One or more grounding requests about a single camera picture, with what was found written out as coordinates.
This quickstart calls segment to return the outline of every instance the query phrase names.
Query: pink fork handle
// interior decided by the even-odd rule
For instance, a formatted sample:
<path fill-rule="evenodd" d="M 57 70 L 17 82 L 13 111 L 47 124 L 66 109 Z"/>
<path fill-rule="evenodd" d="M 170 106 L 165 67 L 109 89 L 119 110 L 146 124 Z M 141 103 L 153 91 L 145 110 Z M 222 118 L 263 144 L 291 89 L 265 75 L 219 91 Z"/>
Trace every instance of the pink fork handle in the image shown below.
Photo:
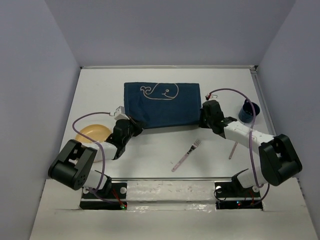
<path fill-rule="evenodd" d="M 177 170 L 177 168 L 187 159 L 188 156 L 189 156 L 189 154 L 186 153 L 186 154 L 180 159 L 180 161 L 178 161 L 178 163 L 171 169 L 171 172 L 174 172 L 175 170 Z"/>

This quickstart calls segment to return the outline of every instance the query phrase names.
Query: blue cup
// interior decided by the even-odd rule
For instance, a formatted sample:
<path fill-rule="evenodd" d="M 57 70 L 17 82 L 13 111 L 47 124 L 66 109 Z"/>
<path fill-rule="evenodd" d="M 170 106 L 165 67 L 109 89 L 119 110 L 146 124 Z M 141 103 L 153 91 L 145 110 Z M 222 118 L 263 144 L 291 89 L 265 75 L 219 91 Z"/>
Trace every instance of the blue cup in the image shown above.
<path fill-rule="evenodd" d="M 255 116 L 258 116 L 258 114 L 260 113 L 260 107 L 254 102 L 252 104 L 254 107 Z M 250 103 L 247 100 L 245 100 L 238 114 L 240 121 L 245 124 L 251 123 L 252 120 L 254 119 L 254 111 L 252 110 Z"/>

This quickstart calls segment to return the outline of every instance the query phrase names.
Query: navy blue cloth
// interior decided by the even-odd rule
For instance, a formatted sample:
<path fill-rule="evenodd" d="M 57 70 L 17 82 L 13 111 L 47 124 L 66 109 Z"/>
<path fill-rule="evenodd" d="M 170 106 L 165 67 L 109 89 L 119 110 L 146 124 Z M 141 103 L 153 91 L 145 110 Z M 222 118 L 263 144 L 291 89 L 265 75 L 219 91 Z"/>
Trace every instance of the navy blue cloth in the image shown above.
<path fill-rule="evenodd" d="M 126 82 L 124 111 L 146 129 L 197 125 L 201 96 L 198 83 Z"/>

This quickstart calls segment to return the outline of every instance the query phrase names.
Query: gray wall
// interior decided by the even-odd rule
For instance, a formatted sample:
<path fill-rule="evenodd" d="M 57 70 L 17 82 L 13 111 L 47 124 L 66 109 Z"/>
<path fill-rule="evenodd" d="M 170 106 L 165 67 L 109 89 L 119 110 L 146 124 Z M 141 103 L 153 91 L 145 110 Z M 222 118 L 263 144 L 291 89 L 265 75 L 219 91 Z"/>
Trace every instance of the gray wall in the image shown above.
<path fill-rule="evenodd" d="M 297 0 L 258 68 L 277 133 L 290 136 L 320 236 L 320 1 Z"/>
<path fill-rule="evenodd" d="M 295 0 L 46 0 L 81 66 L 257 65 Z"/>
<path fill-rule="evenodd" d="M 0 239 L 27 240 L 79 67 L 43 0 L 0 7 Z"/>

